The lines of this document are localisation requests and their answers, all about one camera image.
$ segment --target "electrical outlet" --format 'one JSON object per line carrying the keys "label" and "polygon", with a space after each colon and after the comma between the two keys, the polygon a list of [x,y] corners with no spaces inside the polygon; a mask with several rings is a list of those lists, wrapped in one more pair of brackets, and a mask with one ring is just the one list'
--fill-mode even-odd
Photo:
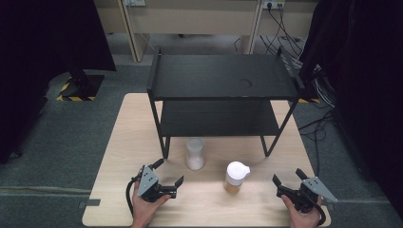
{"label": "electrical outlet", "polygon": [[279,9],[280,7],[284,8],[285,0],[265,0],[264,4],[263,4],[264,9],[268,9],[267,8],[268,3],[272,4],[271,10],[275,10],[275,9]]}
{"label": "electrical outlet", "polygon": [[124,0],[128,7],[145,7],[145,0]]}
{"label": "electrical outlet", "polygon": [[145,7],[145,0],[131,0],[136,7]]}

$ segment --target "yellow and black tape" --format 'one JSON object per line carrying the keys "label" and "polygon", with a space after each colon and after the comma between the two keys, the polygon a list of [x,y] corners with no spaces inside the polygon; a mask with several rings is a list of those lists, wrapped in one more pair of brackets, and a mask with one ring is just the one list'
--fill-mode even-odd
{"label": "yellow and black tape", "polygon": [[319,99],[317,99],[317,98],[314,98],[314,99],[302,99],[302,98],[299,98],[298,102],[299,103],[317,103],[317,104],[319,104]]}
{"label": "yellow and black tape", "polygon": [[69,77],[65,84],[63,85],[59,96],[57,97],[57,101],[68,101],[68,102],[86,102],[86,101],[94,101],[95,96],[65,96],[63,95],[63,92],[68,89],[69,86],[74,86],[75,84],[73,83],[73,78]]}

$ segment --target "white lid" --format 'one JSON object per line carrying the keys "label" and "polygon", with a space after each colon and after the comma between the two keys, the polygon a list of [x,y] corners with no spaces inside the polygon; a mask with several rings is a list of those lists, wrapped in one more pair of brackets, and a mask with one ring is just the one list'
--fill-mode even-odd
{"label": "white lid", "polygon": [[228,164],[226,180],[235,186],[241,185],[243,180],[249,175],[250,168],[239,161],[232,161]]}

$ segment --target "cup with white lid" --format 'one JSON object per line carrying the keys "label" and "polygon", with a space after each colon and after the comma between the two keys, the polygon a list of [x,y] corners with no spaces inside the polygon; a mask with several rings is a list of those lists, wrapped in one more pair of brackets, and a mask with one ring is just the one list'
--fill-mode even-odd
{"label": "cup with white lid", "polygon": [[239,161],[232,161],[228,164],[224,188],[228,193],[237,194],[240,191],[240,186],[251,170],[249,166],[244,165]]}

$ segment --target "black metal shelf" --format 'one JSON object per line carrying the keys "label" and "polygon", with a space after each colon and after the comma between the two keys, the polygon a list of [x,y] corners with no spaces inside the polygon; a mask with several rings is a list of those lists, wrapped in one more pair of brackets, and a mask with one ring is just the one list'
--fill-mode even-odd
{"label": "black metal shelf", "polygon": [[[165,159],[171,137],[192,136],[259,136],[268,157],[301,89],[297,74],[283,63],[281,48],[268,56],[161,55],[157,47],[147,93]],[[292,102],[281,126],[272,100]],[[163,101],[161,119],[158,101]],[[275,136],[269,149],[264,136]]]}

